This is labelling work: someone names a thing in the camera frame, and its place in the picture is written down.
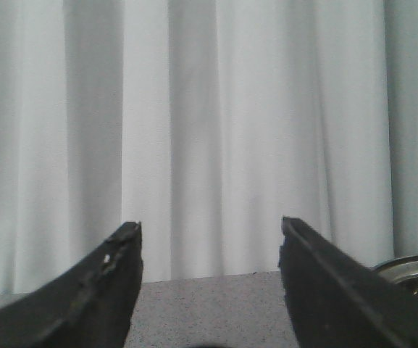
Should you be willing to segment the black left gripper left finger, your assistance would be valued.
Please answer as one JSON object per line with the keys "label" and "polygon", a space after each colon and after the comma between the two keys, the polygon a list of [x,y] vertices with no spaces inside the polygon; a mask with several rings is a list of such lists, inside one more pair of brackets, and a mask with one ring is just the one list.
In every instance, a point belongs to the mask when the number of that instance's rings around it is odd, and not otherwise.
{"label": "black left gripper left finger", "polygon": [[141,224],[126,222],[67,272],[0,308],[0,347],[123,347],[141,249]]}

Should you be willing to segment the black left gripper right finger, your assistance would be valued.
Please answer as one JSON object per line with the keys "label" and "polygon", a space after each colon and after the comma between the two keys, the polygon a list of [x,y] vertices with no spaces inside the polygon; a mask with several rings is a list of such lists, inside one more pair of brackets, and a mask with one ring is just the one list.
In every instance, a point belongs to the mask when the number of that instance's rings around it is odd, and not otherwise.
{"label": "black left gripper right finger", "polygon": [[418,298],[284,217],[279,267],[300,347],[418,347]]}

